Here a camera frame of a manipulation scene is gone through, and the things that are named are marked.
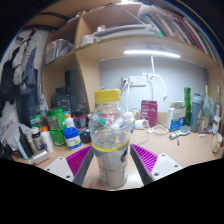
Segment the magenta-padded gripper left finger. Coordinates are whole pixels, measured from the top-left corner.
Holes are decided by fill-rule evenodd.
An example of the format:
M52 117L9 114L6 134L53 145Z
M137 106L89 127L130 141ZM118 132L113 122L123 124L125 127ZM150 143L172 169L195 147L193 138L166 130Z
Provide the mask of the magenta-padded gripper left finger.
M45 168L45 171L81 186L93 156L92 146L87 146L67 158L58 157Z

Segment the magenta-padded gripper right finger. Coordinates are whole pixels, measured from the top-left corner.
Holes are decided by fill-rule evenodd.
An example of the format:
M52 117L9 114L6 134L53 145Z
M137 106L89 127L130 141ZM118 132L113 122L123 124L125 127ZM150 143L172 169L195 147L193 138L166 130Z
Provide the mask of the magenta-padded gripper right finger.
M135 144L130 145L130 154L144 185L182 169L182 166L167 154L157 155Z

